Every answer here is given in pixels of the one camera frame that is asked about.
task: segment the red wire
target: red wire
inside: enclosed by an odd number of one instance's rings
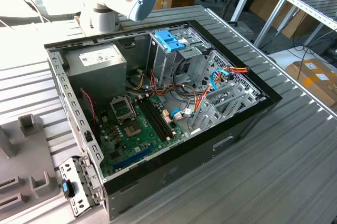
[[[93,100],[91,99],[91,97],[89,96],[89,94],[87,94],[84,90],[81,90],[82,93],[84,93],[84,95],[88,98],[89,102],[90,102],[90,106],[93,112],[93,120],[94,120],[94,132],[96,132],[96,119],[95,119],[95,109],[94,109],[94,105],[93,105]]]

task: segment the white connector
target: white connector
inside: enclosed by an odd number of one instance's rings
[[[174,119],[181,120],[183,118],[181,112],[177,112],[173,115]]]

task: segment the label sticker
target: label sticker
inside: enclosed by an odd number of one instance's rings
[[[94,52],[82,53],[80,54],[80,60],[84,66],[89,66],[113,60],[116,56],[118,56],[117,51],[113,48],[106,48]]]
[[[181,44],[188,43],[187,40],[186,40],[185,38],[178,40],[178,42],[181,43]]]
[[[310,70],[317,69],[317,67],[316,67],[313,63],[306,63],[305,65],[306,65],[307,68],[309,68]]]
[[[318,78],[320,78],[320,80],[329,80],[329,78],[323,73],[316,74],[316,76],[318,76]]]

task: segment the blue plastic tab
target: blue plastic tab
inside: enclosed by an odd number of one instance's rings
[[[178,40],[167,30],[156,32],[158,40],[167,48],[169,52],[184,49],[185,45],[178,42]]]
[[[64,192],[68,191],[67,183],[63,183],[63,191]]]

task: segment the side panel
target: side panel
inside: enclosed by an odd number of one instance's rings
[[[256,124],[261,119],[261,114],[263,113],[261,112],[248,118],[212,139],[205,139],[204,144],[194,148],[190,152],[174,159],[139,180],[135,180],[121,190],[111,195],[107,194],[106,205],[110,219],[124,213],[150,195],[223,152],[232,143],[241,138],[241,135],[246,131],[245,129],[250,128],[251,123]],[[107,188],[107,186],[114,186],[113,180],[111,182],[111,184],[104,184],[106,192],[111,191],[111,188]]]

